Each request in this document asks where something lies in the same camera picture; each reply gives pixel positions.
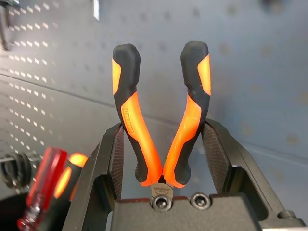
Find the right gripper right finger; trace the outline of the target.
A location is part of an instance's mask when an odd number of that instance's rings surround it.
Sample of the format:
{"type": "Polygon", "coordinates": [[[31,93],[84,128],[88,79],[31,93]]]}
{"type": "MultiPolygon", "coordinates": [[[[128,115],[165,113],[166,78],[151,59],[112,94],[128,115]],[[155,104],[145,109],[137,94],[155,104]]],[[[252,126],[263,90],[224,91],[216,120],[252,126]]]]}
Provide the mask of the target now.
{"type": "Polygon", "coordinates": [[[308,229],[293,211],[284,208],[252,155],[224,126],[216,121],[206,121],[202,127],[202,140],[218,194],[244,196],[264,229],[308,229]]]}

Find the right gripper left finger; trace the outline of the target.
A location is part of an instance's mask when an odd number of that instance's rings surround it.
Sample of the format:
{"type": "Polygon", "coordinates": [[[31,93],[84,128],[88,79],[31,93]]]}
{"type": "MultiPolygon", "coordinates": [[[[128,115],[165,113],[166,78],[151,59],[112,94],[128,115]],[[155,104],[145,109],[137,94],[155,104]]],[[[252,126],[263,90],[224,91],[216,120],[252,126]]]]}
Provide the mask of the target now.
{"type": "Polygon", "coordinates": [[[66,216],[68,231],[103,231],[121,197],[124,166],[124,129],[109,128],[81,172],[75,197],[66,216]]]}

